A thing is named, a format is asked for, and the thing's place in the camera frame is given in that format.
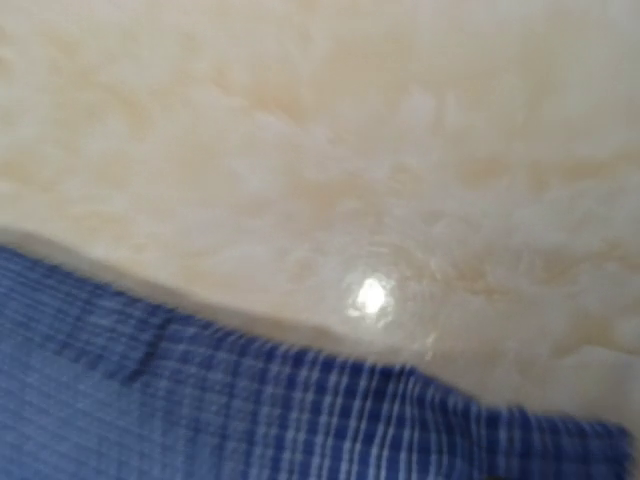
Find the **blue fabric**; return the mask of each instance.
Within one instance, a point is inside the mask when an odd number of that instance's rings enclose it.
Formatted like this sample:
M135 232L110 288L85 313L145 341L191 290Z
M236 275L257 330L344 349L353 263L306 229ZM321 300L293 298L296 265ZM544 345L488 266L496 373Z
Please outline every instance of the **blue fabric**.
M623 479L619 427L483 407L0 246L0 478Z

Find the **beige surface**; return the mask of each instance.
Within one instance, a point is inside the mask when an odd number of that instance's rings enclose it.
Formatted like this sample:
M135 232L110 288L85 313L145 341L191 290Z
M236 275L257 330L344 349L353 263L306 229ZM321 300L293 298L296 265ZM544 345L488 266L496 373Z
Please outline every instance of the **beige surface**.
M0 0L0 224L640 433L639 5Z

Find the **white stripe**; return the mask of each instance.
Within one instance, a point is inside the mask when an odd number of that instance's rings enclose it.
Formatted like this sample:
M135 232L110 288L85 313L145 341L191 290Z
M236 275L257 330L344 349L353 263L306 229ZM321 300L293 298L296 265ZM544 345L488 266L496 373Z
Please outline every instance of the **white stripe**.
M375 436L375 440L373 441L373 451L371 452L372 455L372 462L374 463L374 461L377 461L378 458L381 457L381 454L383 454L384 452L380 452L380 444L382 443L382 437L384 435L385 430L388 430L387 428L385 428L385 419L389 418L389 415L391 414L391 412L389 412L389 409L393 409L393 404L395 402L392 402L391 399L389 398L391 396L391 393L393 392L392 388L387 387L387 391L384 394L384 403L382 404L382 416L380 418L380 422L378 423L378 425L376 426L376 436ZM372 475L370 474L370 472L367 472L367 478L372 478Z
M324 431L324 427L326 426L327 423L327 409L329 408L329 402L331 401L332 398L334 398L333 395L333 387L337 381L337 375L336 375L336 371L335 368L332 370L331 374L329 375L329 385L327 386L327 393L325 394L325 398L324 401L322 402L322 411L320 413L320 421L319 421L319 425L318 425L318 434L316 435L316 439L315 439L315 445L313 448L313 460L311 462L311 472L309 475L309 478L319 478L319 472L318 469L323 465L322 462L324 462L324 458L322 457L323 455L323 440L327 437L326 432Z
M558 424L558 426L560 427L560 442L562 444L561 448L563 450L563 452L562 452L562 455L564 457L563 459L565 460L560 465L560 468L562 468L564 470L566 467L569 467L569 466L575 464L575 462L567 462L566 461L566 453L567 452L571 452L572 450L574 450L573 445L572 445L572 443L573 443L573 433L574 432L572 432L570 430L570 428L569 428L569 424L570 424L569 421L564 420L562 418L556 418L555 421ZM567 475L572 475L575 472L569 471L569 472L566 472L566 473L567 473ZM560 475L563 476L563 478L564 478L565 471L561 471Z
M245 345L249 344L249 349L247 350L247 355L245 356L240 356L238 354L238 361L241 362L239 367L238 367L238 372L240 372L240 369L243 369L245 372L247 373L243 373L243 375L247 375L249 378L251 376L253 376L253 382L247 382L247 384L251 385L250 388L247 388L247 391L251 392L252 389L255 389L257 385L259 385L258 383L258 375L260 373L259 369L255 369L253 366L250 366L247 364L247 362L245 362L245 358L250 356L250 355L256 355L259 354L259 348L261 347L261 343L260 342L256 342L253 341L253 339L251 339L250 337L244 336L244 338L241 339L240 341L240 345L236 346L236 349L238 348L244 348ZM238 384L236 385L236 391L241 391L242 392L242 387L240 386L240 383L238 382ZM246 408L249 412L252 412L256 407L256 404L253 402L253 398L251 400L236 400L237 404L240 404L241 402L245 403L244 408ZM236 419L233 416L230 416L227 419L228 422L228 428L231 429L234 425L237 424L237 427L235 428L242 428L242 437L245 437L247 433L250 434L253 425L250 424L250 422L247 421L246 418L242 418L242 419ZM247 458L247 453L249 450L249 445L246 441L242 442L242 452L238 452L235 457L238 459L242 459L241 462L245 461L245 458ZM247 468L247 471L250 470L250 465L244 465L244 467ZM229 478L228 477L229 473L225 472L223 470L223 476L224 478Z
M403 369L403 373L402 376L399 379L399 383L400 386L397 389L394 389L394 391L396 392L397 396L400 396L400 393L403 390L406 390L405 387L405 377L407 374L407 369L404 368ZM384 447L382 449L382 472L380 472L382 474L382 479L386 479L387 478L387 471L388 471L388 465L389 465L389 448L391 445L391 437L393 437L393 434L395 432L397 432L399 425L396 425L396 419L398 418L398 409L400 408L400 401L398 398L396 398L393 401L393 410L391 413L391 425L386 429L387 433L386 436L387 438L384 441ZM400 476L399 478L407 478L407 474L406 474L406 458L402 458L402 457L406 457L406 451L403 449L403 453L401 454L401 462L400 462Z
M510 415L511 419L513 420L511 423L512 428L509 430L509 432L513 433L512 435L508 435L509 437L509 442L512 443L513 448L515 450L515 452L509 452L509 457L511 458L511 465L510 467L514 469L514 472L518 471L518 464L519 464L519 459L520 459L520 453L522 452L522 445L520 443L521 438L520 438L520 426L519 426L519 422L517 422L516 420L518 420L519 417L519 413L517 410L512 410L513 415Z
M325 445L325 450L328 450L329 452L331 452L332 443L335 438L334 430L336 428L336 423L340 415L340 407L342 406L342 402L344 401L344 387L347 385L347 379L349 378L349 369L351 368L352 364L353 364L353 360L348 360L346 364L347 366L345 368L345 372L342 374L342 382L340 383L340 390L338 393L338 398L335 403L334 414L331 416L331 426L329 427L329 432L328 432L329 441ZM324 462L324 465L322 468L322 477L321 477L325 479L328 478L327 475L329 473L329 463L331 462L331 458L332 458L331 454L329 453L329 455L323 455L323 459L326 459L326 458L329 458L329 461Z
M473 457L477 461L475 469L479 475L487 475L487 461L485 458L486 445L482 444L482 442L486 440L484 438L481 439L481 435L478 434L478 416L481 411L481 407L476 402L471 402L471 448L473 448Z
M418 478L418 432L420 431L420 412L422 412L422 406L418 405L416 400L417 394L420 393L419 389L416 393L416 387L420 385L420 382L418 382L416 377L417 375L414 372L411 376L409 392L407 392L407 398L409 399L409 411L411 412L411 415L409 416L411 421L410 428L413 429L413 445L411 445L411 464L413 468L411 469L411 480L416 480Z
M277 348L276 349L276 355L275 358L273 360L273 363L271 364L265 364L267 367L267 377L264 381L264 383L262 384L262 395L260 396L260 399L263 398L273 398L274 396L274 390L272 388L272 385L274 385L276 382L274 382L274 378L278 375L279 370L277 368L274 367L274 365L276 365L278 363L278 359L281 358L285 353L284 349L281 348ZM256 475L258 474L263 474L264 471L262 470L263 468L267 468L264 465L264 461L265 461L265 457L267 455L267 452L265 451L265 448L261 448L261 445L272 445L273 442L272 441L267 441L262 443L262 439L265 437L265 434L269 434L269 439L273 440L273 435L274 432L273 430L268 432L265 428L265 415L267 413L271 413L271 409L267 409L264 408L264 403L265 402L260 402L259 405L256 405L255 408L258 409L258 418L256 419L256 423L257 423L257 431L256 431L256 439L257 442L254 445L254 449L253 449L253 454L251 455L251 461L249 462L250 465L253 466L253 468L251 469L251 471L249 472L249 478L251 480L256 478Z
M367 425L367 417L369 416L369 410L371 409L371 397L373 396L373 390L374 390L373 387L375 387L375 385L376 385L376 383L378 381L378 377L380 376L380 369L379 368L374 367L373 368L373 372L374 372L373 379L371 380L371 383L370 383L370 386L369 386L369 393L370 394L368 395L367 401L366 401L366 403L364 405L364 413L363 413L363 416L362 416L361 425L359 425L360 427L364 427L364 426ZM365 428L360 428L360 432L358 433L358 439L356 440L356 449L355 449L355 453L354 453L354 456L353 456L353 458L355 459L356 463L354 464L355 469L354 469L353 473L351 474L351 478L360 478L360 476L358 475L358 467L360 465L357 463L357 461L358 461L358 458L360 457L360 447L362 446L362 437L364 435L364 431L365 431Z
M308 432L309 430L309 412L311 411L311 405L313 404L313 400L315 399L315 395L313 395L313 391L314 391L314 386L318 383L318 376L321 370L321 366L322 366L322 356L317 353L317 352L312 352L310 355L314 361L315 361L315 367L313 369L313 373L311 374L311 388L309 389L309 391L306 392L305 395L305 399L304 399L304 407L303 407L303 413L302 413L302 418L303 418L303 426L301 427L301 431L302 432ZM298 462L295 464L295 468L293 471L293 478L298 478L300 475L300 464L302 463L302 460L305 456L305 452L304 452L304 443L305 443L306 437L303 438L301 441L298 441L298 448L296 449L296 457L298 458Z
M441 475L443 472L446 471L446 468L449 464L448 463L449 452L447 450L449 447L447 445L447 442L442 442L442 439L446 438L447 430L440 423L440 412L437 410L438 408L437 403L434 405L434 401L433 401L434 393L437 393L438 390L440 390L440 385L434 385L432 383L429 386L429 400L427 402L428 408L427 408L426 415L427 415L427 418L429 419L430 427L432 428L431 451L433 452L437 450L438 444L440 443L442 444L442 453L439 453L439 457L436 457L439 460L440 470L433 472L433 474Z
M506 411L500 412L500 425L498 426L499 428L499 432L498 432L498 445L500 448L498 448L498 469L500 470L501 473L504 473L507 471L507 465L505 463L505 447L508 444L507 443L507 439L506 439L506 418L507 418L507 413Z
M411 379L413 379L413 370L409 369L407 367L407 381L405 383L403 383L403 385L406 385L404 388L404 395L405 395L405 401L404 401L404 405L402 406L403 409L403 416L404 416L404 429L402 431L402 443L401 443L401 453L400 453L400 478L407 478L407 470L410 468L409 467L409 437L411 435L411 424L409 424L409 421L411 420L410 417L410 413L411 413L411 403L409 400L409 388L411 386Z
M356 398L355 401L353 403L353 413L359 413L361 411L361 404L362 404L362 399L364 397L364 392L365 392L365 379L369 378L369 373L370 373L370 367L369 366L364 366L364 371L362 373L362 375L360 376L360 380L358 382L358 391L356 392ZM345 457L346 460L343 459L342 461L342 465L340 466L340 476L338 478L347 478L347 469L353 465L355 458L352 456L352 451L354 449L354 434L355 434L355 430L358 422L356 421L356 418L354 417L350 422L349 422L349 431L347 433L347 439L346 439L346 448L345 448Z
M457 410L456 409L458 408L458 395L456 395L456 394L454 394L452 392L447 392L446 396L447 396L447 412L446 412L446 415L451 417L452 423L454 425L454 430L450 431L448 433L450 433L452 435L455 433L454 437L457 439L457 432L455 431L455 427L457 426L456 425L456 420L457 420ZM453 452L451 454L449 454L447 452L447 457L448 458L453 457L453 462L454 462L453 472L457 476L457 472L460 469L460 458L459 457L454 457L454 453Z
M549 455L549 453L553 452L553 449L551 448L551 440L549 439L549 431L547 430L547 421L542 420L542 419L537 419L538 421L538 426L536 427L536 431L541 432L541 443L543 444L542 449L545 450L546 447L546 452L545 452L545 457L547 457ZM556 472L555 472L555 462L551 462L551 472L549 472L550 478L554 478L556 476Z
M306 380L309 376L312 375L312 372L315 370L311 368L311 364L313 359L316 357L314 352L307 352L305 354L305 364L302 366L301 371L304 372L301 375L302 378L299 378L299 381L296 385L295 394L292 395L293 398L293 413L297 413L297 415L289 415L289 425L287 426L287 435L285 437L284 444L284 452L282 452L282 463L280 468L280 474L278 478L290 478L288 472L291 467L296 468L299 462L296 462L298 458L298 452L300 450L300 444L304 439L300 437L304 437L304 427L305 427L305 412L308 409L297 408L297 405L304 404L308 407L309 399L312 397L311 392L313 390L309 389L305 392ZM288 468L285 468L285 462L289 463Z
M540 445L540 430L536 428L535 421L531 415L526 415L529 424L527 428L531 430L531 436L533 437L533 454L531 455L532 465L533 465L533 478L542 478L542 472L540 471L540 459L536 458L539 452L542 451L542 447Z

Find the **blue plaid fabric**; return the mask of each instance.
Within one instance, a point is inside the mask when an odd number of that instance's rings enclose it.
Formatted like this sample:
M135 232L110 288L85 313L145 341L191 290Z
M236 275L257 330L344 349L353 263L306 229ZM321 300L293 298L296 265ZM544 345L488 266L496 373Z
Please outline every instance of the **blue plaid fabric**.
M0 478L624 479L622 428L221 327L0 247Z

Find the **cream marble surface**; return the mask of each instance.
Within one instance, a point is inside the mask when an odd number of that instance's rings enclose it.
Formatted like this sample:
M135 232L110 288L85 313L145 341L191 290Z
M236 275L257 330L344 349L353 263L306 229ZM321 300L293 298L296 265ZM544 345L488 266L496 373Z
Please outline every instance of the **cream marble surface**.
M640 433L639 21L0 0L0 224Z

